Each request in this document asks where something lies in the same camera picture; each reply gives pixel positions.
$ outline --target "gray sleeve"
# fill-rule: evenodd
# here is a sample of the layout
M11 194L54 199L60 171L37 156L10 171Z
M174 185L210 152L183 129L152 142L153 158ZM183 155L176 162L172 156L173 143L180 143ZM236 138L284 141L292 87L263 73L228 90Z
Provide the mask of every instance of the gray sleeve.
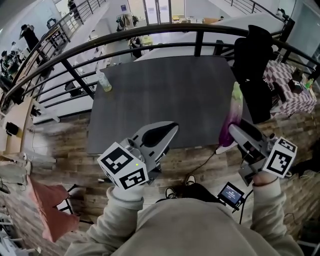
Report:
M265 186L253 186L254 203L251 229L259 233L280 255L303 256L303 252L284 225L283 205L279 179Z
M88 241L73 242L65 256L109 256L136 231L138 211L143 208L143 198L140 196L139 200L125 201L116 197L113 189L111 187L107 191L109 201L103 215L86 233Z

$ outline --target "black cable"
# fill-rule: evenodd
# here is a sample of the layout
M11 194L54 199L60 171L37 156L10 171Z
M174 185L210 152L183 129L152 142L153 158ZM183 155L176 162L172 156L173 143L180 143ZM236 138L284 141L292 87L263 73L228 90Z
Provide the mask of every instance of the black cable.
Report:
M296 218L295 218L295 215L294 215L293 212L288 212L288 213L286 213L283 218L285 218L285 217L288 216L288 215L292 215L294 224L299 225L299 224L296 222Z
M244 198L244 201L243 201L243 204L242 204L242 209L241 209L241 215L240 215L240 221L239 221L239 224L241 224L241 221L242 221L242 215L244 214L244 208L245 208L245 203L248 199L248 197L251 195L251 193L253 192L254 190L252 189L249 194L246 195L246 197Z
M216 154L216 151L214 151L212 153L212 155L209 156L209 158L200 166L198 166L197 168L195 168L194 170L190 171L187 175L193 174L196 170L198 170L199 168L201 168L202 166L204 166L206 163L208 163L208 161Z
M3 182L3 180L2 180L2 177L1 177L1 176L0 176L0 180L1 180L1 188L0 188L0 190L2 190L2 188L4 187L4 184L16 184L16 185L18 185L18 186L19 186L19 190L20 190L21 192L23 192L23 191L26 191L26 190L27 190L27 186L26 186L26 185L24 185L24 184L22 184L22 183L20 183L20 182Z

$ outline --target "sneaker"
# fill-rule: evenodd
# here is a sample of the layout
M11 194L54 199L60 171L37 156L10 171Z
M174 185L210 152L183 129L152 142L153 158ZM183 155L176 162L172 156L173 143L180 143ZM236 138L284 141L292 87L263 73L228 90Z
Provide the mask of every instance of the sneaker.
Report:
M196 177L193 174L189 174L186 178L185 185L190 186L194 183L196 183Z
M166 199L173 199L173 198L177 198L176 197L176 192L174 191L174 189L172 187L167 187L165 189L165 198Z

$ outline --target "eggplant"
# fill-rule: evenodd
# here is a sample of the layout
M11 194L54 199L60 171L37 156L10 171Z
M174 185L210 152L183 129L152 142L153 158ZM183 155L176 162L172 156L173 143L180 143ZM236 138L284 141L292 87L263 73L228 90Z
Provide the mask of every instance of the eggplant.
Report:
M244 96L241 92L238 82L234 82L233 91L231 95L230 110L228 116L225 118L222 129L219 135L219 145L222 147L229 147L235 139L229 133L229 126L231 124L239 125L242 118L244 106Z

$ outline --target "checkered tablecloth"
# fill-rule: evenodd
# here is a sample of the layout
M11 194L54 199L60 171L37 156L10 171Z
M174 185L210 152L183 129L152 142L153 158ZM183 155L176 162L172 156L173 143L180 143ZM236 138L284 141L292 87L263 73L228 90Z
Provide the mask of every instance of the checkered tablecloth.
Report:
M279 100L270 112L271 116L275 117L280 114L291 115L295 112L308 112L314 109L317 104L317 99L312 96L306 89L300 94L291 92L288 82L292 79L292 73L295 71L295 67L285 64L277 63L274 60L270 60L265 68L263 79L273 87L273 82L277 82L283 89L286 101L284 103Z

